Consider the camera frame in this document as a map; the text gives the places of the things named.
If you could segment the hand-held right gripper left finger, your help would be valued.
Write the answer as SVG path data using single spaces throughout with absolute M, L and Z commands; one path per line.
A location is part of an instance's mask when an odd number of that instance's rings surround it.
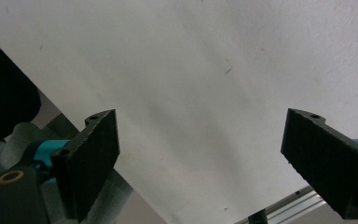
M 86 127 L 50 159 L 65 216 L 82 222 L 120 153 L 115 109 L 85 119 Z

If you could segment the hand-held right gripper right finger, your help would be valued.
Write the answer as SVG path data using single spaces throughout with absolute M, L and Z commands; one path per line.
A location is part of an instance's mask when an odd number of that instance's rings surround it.
M 344 219 L 358 219 L 358 139 L 299 109 L 287 111 L 281 153 Z

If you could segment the aluminium frame rail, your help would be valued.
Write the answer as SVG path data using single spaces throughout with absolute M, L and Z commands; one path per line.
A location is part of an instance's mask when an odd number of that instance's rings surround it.
M 288 224 L 322 205 L 325 205 L 324 199 L 311 186 L 306 186 L 266 207 L 268 224 Z M 235 224 L 249 224 L 248 217 Z

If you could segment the black rail bracket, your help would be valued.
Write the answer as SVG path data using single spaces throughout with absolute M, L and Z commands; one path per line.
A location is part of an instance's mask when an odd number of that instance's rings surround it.
M 269 224 L 266 210 L 260 210 L 248 217 L 249 224 Z

